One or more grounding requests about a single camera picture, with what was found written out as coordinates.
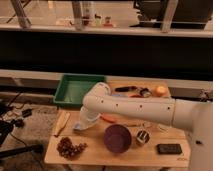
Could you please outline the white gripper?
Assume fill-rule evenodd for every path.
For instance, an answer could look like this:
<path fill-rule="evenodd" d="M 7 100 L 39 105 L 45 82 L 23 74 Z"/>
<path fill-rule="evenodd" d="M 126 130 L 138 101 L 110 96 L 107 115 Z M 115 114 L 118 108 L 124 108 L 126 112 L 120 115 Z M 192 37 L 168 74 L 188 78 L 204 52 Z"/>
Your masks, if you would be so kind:
<path fill-rule="evenodd" d="M 97 112 L 82 112 L 80 114 L 79 123 L 87 125 L 87 129 L 89 129 L 96 124 L 96 122 L 99 120 L 99 117 L 100 114 Z"/>

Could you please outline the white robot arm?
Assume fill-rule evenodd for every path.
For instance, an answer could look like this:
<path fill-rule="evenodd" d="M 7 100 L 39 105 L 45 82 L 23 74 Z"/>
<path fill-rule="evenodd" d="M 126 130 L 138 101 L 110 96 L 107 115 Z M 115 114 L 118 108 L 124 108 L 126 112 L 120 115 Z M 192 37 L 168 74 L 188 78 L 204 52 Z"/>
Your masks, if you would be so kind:
<path fill-rule="evenodd" d="M 213 102 L 115 97 L 108 84 L 99 82 L 83 98 L 79 128 L 92 127 L 101 113 L 140 118 L 188 132 L 188 171 L 213 171 Z"/>

